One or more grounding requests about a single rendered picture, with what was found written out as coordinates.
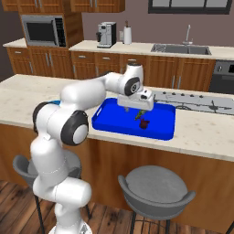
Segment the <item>black oven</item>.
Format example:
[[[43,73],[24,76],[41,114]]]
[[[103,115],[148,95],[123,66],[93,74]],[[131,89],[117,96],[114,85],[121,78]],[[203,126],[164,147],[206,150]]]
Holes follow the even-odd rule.
[[[216,61],[208,91],[234,95],[234,60]]]

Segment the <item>wooden base cupboards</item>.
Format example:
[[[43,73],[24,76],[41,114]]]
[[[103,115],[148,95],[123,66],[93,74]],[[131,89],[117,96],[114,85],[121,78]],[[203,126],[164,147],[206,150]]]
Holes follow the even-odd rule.
[[[69,51],[65,48],[9,48],[15,74],[85,80],[107,71],[124,73],[130,63],[144,68],[144,85],[179,90],[209,90],[213,59]]]

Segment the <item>steel sink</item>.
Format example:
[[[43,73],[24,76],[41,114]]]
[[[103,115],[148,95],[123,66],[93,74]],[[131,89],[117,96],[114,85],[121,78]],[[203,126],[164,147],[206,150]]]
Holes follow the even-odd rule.
[[[209,47],[169,45],[169,44],[154,44],[151,51],[160,52],[160,53],[178,53],[178,54],[193,54],[193,55],[211,54]]]

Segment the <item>grey bar stool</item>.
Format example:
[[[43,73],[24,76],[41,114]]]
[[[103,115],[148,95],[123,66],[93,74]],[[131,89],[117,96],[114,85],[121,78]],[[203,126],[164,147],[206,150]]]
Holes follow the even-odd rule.
[[[137,167],[127,176],[119,175],[118,182],[133,211],[130,234],[133,234],[136,215],[165,220],[165,234],[169,234],[170,220],[179,216],[196,196],[195,191],[187,190],[179,175],[157,165]]]
[[[81,179],[82,166],[79,157],[69,150],[65,150],[65,156],[69,166],[69,176]],[[37,169],[35,168],[33,162],[31,160],[27,160],[27,158],[23,155],[16,155],[13,160],[13,168],[26,181],[28,186],[30,188],[33,188],[33,183],[37,178]],[[37,196],[35,196],[35,200],[42,234],[45,234],[43,219]]]

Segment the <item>silver microwave oven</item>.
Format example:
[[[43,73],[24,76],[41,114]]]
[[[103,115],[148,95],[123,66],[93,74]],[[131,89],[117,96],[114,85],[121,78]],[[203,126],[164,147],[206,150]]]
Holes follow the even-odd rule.
[[[62,16],[22,15],[27,44],[36,47],[66,47]]]

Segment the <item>wooden kitchen island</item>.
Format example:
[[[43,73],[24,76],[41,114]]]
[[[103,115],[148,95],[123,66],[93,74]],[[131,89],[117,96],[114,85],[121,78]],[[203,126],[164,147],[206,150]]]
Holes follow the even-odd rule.
[[[92,187],[91,200],[128,208],[118,176],[142,165],[159,165],[178,174],[194,200],[175,220],[179,223],[224,233],[234,221],[234,135],[231,130],[199,126],[186,128],[168,142],[134,137],[112,143],[88,139],[70,147],[82,164],[82,178]]]

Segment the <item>blue tray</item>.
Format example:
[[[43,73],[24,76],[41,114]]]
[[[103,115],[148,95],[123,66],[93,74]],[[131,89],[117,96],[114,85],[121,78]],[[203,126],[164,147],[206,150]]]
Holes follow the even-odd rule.
[[[139,111],[130,108],[126,112],[117,104],[116,98],[106,99],[91,118],[92,127],[111,133],[123,133],[158,140],[171,140],[174,137],[176,108],[173,105],[155,103],[141,119],[135,120]],[[149,121],[146,129],[139,127],[140,121]]]

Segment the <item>white paper towel roll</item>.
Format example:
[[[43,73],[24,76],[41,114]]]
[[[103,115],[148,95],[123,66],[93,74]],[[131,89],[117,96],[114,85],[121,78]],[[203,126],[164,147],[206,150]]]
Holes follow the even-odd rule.
[[[132,43],[132,28],[128,25],[128,21],[125,21],[123,29],[123,43],[130,45]]]

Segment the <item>wooden wall cupboards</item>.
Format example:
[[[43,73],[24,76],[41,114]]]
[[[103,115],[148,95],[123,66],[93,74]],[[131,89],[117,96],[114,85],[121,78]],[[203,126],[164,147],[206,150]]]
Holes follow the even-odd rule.
[[[1,0],[20,16],[62,16],[66,48],[84,39],[81,13],[120,13],[125,0]]]

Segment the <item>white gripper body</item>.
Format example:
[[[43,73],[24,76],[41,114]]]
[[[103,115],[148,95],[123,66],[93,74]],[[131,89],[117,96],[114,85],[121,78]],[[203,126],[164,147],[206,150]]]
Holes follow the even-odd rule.
[[[143,94],[132,97],[119,95],[117,98],[117,103],[120,106],[127,108],[135,108],[138,110],[151,111],[154,107],[154,98],[147,97]]]

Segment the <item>silver hob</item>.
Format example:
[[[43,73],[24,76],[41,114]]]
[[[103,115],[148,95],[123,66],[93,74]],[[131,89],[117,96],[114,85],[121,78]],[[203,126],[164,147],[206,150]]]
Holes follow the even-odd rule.
[[[180,110],[234,115],[234,100],[231,98],[169,91],[154,91],[153,95],[155,102],[170,104]]]

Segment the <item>dark framed window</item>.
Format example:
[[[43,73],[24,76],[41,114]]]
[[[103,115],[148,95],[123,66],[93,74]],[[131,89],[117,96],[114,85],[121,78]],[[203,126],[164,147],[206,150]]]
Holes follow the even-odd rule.
[[[149,14],[228,15],[234,0],[148,0]]]

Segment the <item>green asparagus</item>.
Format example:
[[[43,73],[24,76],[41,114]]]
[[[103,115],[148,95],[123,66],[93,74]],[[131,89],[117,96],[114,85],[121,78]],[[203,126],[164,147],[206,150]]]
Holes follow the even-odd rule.
[[[144,110],[140,110],[135,116],[135,120],[141,119],[141,117],[146,113]]]

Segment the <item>silver tap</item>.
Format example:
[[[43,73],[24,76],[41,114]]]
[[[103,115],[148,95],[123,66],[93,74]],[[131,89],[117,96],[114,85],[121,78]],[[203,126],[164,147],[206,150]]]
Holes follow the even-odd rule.
[[[193,38],[189,41],[189,33],[190,33],[191,26],[187,26],[187,31],[186,31],[186,39],[183,41],[183,45],[192,45],[193,44]]]

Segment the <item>silver coffee machine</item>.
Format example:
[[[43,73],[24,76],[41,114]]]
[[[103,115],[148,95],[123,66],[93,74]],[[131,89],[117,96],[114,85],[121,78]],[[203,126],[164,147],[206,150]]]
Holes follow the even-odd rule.
[[[96,38],[98,42],[98,48],[111,48],[117,40],[116,23],[102,22],[98,24]]]

